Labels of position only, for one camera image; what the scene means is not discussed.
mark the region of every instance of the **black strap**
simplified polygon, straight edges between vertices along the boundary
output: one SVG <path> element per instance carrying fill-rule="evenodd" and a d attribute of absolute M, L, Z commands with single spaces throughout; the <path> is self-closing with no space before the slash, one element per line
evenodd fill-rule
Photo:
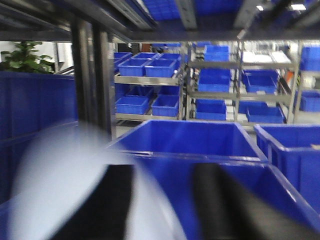
<path fill-rule="evenodd" d="M 230 177 L 218 164 L 199 163 L 193 194 L 205 240 L 318 240 Z"/>
<path fill-rule="evenodd" d="M 51 240 L 122 240 L 132 180 L 132 166 L 110 165 L 87 201 Z"/>

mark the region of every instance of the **green leaves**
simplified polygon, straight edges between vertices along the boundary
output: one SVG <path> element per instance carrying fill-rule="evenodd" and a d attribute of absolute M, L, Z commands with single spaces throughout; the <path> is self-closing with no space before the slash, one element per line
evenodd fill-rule
<path fill-rule="evenodd" d="M 45 60 L 52 59 L 52 57 L 33 54 L 38 52 L 38 50 L 34 49 L 35 46 L 41 44 L 42 42 L 39 41 L 16 42 L 14 44 L 17 48 L 16 50 L 13 52 L 1 52 L 2 55 L 5 55 L 5 61 L 0 63 L 1 66 L 11 72 L 53 74 L 51 67 L 53 63 Z"/>

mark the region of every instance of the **potted plant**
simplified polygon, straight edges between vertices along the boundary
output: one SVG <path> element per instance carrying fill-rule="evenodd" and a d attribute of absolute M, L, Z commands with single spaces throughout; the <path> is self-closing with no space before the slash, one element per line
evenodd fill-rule
<path fill-rule="evenodd" d="M 4 61 L 0 62 L 0 69 L 10 72 L 53 74 L 53 63 L 46 60 L 51 60 L 52 57 L 34 54 L 39 51 L 35 49 L 35 46 L 41 44 L 42 42 L 39 41 L 16 42 L 14 44 L 16 50 L 1 52 L 4 55 Z"/>

